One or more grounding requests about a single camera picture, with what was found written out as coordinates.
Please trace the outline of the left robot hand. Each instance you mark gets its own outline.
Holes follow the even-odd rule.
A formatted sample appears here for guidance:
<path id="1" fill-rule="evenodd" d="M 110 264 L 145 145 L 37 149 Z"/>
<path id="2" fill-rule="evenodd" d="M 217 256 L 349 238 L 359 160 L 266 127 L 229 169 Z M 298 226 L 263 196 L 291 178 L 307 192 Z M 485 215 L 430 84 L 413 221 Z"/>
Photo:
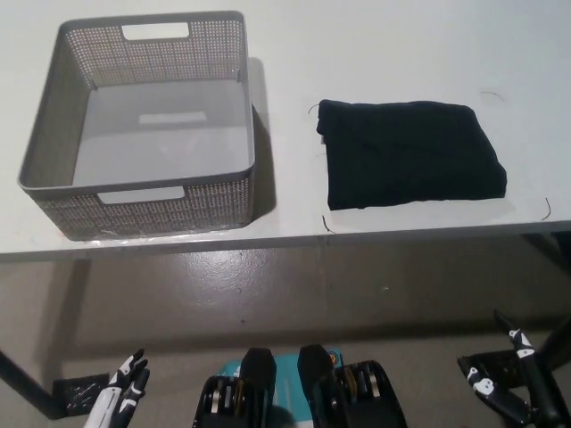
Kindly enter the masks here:
<path id="1" fill-rule="evenodd" d="M 101 390 L 84 428 L 127 428 L 150 377 L 145 351 L 130 355 Z"/>

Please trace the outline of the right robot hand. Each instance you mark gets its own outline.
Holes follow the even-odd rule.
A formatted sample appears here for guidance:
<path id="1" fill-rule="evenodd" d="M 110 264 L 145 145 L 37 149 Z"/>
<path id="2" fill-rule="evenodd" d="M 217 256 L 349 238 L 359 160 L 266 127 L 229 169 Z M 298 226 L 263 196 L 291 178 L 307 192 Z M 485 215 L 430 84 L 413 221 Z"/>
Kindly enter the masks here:
<path id="1" fill-rule="evenodd" d="M 545 358 L 508 317 L 498 310 L 493 316 L 512 348 L 457 358 L 475 395 L 515 427 L 568 427 L 570 413 Z"/>

